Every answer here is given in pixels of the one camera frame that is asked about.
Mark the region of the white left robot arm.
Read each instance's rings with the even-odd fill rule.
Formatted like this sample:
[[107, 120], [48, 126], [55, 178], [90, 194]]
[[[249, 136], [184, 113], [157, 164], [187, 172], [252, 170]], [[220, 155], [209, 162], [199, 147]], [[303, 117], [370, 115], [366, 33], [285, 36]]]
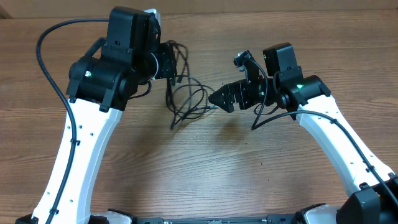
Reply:
[[52, 173], [34, 211], [18, 223], [136, 223], [110, 209], [91, 211], [97, 174], [108, 141], [139, 85], [176, 75], [172, 47], [160, 41], [155, 9], [115, 7], [108, 31], [69, 71], [66, 92], [58, 95], [67, 115]]

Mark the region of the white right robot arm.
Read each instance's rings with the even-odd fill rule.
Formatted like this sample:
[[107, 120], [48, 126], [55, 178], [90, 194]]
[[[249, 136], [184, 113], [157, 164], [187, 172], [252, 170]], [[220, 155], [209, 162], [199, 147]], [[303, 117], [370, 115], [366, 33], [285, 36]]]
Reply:
[[209, 102], [226, 112], [238, 104], [271, 106], [267, 121], [279, 119], [278, 109], [305, 128], [336, 169], [348, 195], [341, 206], [311, 205], [293, 214], [268, 215], [266, 223], [396, 223], [397, 175], [365, 145], [341, 113], [329, 88], [315, 75], [305, 77], [294, 48], [283, 43], [263, 51], [260, 66], [249, 51], [235, 56], [242, 80], [222, 86]]

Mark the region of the black USB cable silver plug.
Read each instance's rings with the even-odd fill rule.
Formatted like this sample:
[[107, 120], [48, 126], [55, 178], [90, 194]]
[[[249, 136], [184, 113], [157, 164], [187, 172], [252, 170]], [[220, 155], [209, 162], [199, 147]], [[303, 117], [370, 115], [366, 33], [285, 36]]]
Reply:
[[[208, 87], [202, 85], [196, 78], [191, 76], [188, 63], [188, 47], [175, 40], [168, 40], [168, 42], [174, 45], [177, 63], [179, 59], [183, 61], [182, 71], [176, 77], [168, 78], [166, 82], [165, 103], [167, 108], [173, 113], [170, 124], [170, 129], [173, 129], [181, 121], [200, 118], [211, 108], [205, 100], [205, 97], [208, 96]], [[175, 95], [183, 88], [188, 88], [188, 96], [183, 103], [177, 105]]]

